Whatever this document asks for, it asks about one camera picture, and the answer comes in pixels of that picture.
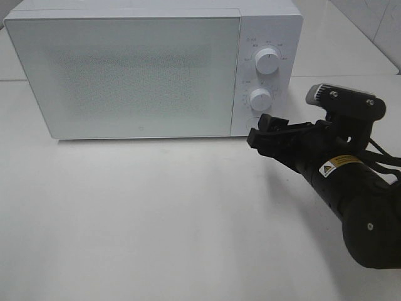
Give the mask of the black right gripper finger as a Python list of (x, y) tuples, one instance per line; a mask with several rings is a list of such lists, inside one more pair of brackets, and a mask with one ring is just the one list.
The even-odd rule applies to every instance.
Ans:
[(262, 114), (258, 122), (258, 130), (262, 134), (271, 132), (279, 132), (288, 128), (289, 121), (278, 117), (273, 117), (270, 114)]
[(281, 149), (281, 142), (282, 138), (255, 128), (250, 130), (247, 137), (247, 143), (250, 148), (257, 150), (264, 157), (276, 157)]

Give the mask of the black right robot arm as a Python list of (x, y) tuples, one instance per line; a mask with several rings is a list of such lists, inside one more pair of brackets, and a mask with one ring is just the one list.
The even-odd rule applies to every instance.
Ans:
[(341, 221), (345, 246), (366, 268), (400, 268), (400, 182), (388, 184), (333, 122), (289, 124), (263, 114), (253, 147), (301, 174)]

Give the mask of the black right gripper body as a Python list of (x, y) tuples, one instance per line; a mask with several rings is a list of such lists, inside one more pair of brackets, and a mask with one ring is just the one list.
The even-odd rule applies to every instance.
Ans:
[(276, 160), (294, 171), (302, 171), (308, 164), (337, 155), (356, 156), (366, 149), (373, 124), (372, 120), (341, 116), (313, 124), (290, 124), (284, 119), (275, 126), (275, 132), (280, 133)]

